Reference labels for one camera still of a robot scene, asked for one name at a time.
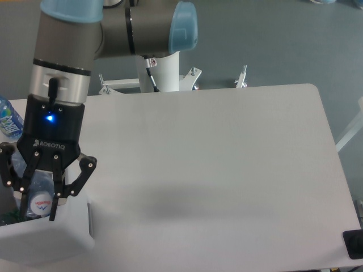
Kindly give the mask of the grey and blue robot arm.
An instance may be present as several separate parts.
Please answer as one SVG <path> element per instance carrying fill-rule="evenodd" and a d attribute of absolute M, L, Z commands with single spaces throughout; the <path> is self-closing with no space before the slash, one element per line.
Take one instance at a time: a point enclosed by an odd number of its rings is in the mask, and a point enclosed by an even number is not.
<path fill-rule="evenodd" d="M 77 196 L 97 160 L 79 137 L 96 59 L 170 56 L 195 48 L 197 12 L 185 1 L 42 1 L 23 132 L 1 143 L 1 181 L 28 210 L 38 171 L 53 176 L 50 220 Z"/>

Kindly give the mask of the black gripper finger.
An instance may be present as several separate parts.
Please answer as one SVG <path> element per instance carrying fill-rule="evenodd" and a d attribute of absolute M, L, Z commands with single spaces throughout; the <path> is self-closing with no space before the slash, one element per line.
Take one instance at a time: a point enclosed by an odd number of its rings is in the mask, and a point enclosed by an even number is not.
<path fill-rule="evenodd" d="M 52 174 L 54 183 L 54 196 L 49 214 L 49 220 L 54 221 L 56 218 L 57 207 L 60 205 L 60 199 L 65 199 L 69 196 L 75 197 L 83 189 L 84 185 L 92 175 L 97 165 L 97 159 L 92 156 L 81 155 L 79 159 L 80 174 L 71 183 L 65 184 L 63 178 L 64 169 L 62 168 L 61 155 L 54 155 L 52 158 Z"/>
<path fill-rule="evenodd" d="M 12 155 L 16 150 L 15 143 L 1 143 L 1 180 L 3 186 L 14 190 L 14 197 L 20 199 L 19 213 L 22 218 L 26 217 L 29 199 L 29 187 L 31 179 L 37 170 L 40 161 L 40 151 L 35 150 L 26 163 L 22 177 L 18 176 L 12 163 Z"/>

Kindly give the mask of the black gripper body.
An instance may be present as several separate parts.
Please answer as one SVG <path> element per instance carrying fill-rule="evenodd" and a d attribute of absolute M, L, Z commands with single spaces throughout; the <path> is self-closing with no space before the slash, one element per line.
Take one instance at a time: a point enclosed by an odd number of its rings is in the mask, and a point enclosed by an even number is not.
<path fill-rule="evenodd" d="M 61 169 L 66 169 L 81 153 L 79 137 L 85 106 L 54 103 L 48 99 L 29 95 L 27 98 L 23 133 L 17 148 L 26 163 L 35 153 L 40 154 L 37 169 L 52 170 L 54 156 L 58 156 Z"/>

